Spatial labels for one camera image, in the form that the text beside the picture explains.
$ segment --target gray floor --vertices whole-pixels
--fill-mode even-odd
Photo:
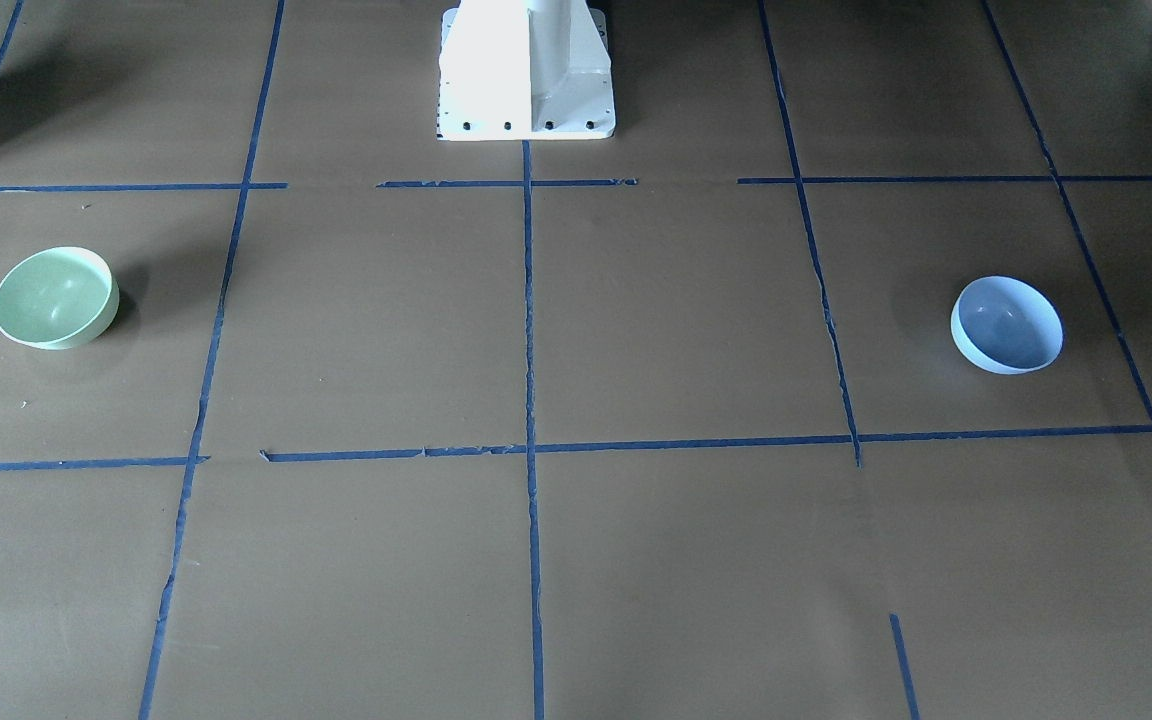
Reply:
[[[452,5],[0,0],[0,278],[124,290],[0,336],[0,719],[1152,717],[1152,3],[612,3],[530,146]]]

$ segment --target bowl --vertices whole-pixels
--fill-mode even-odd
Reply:
[[[0,283],[0,331],[43,350],[91,342],[118,311],[118,282],[100,255],[52,247],[20,262]]]
[[[1064,344],[1056,308],[1016,278],[972,281],[950,314],[954,343],[982,370],[1001,376],[1032,373],[1052,364]]]

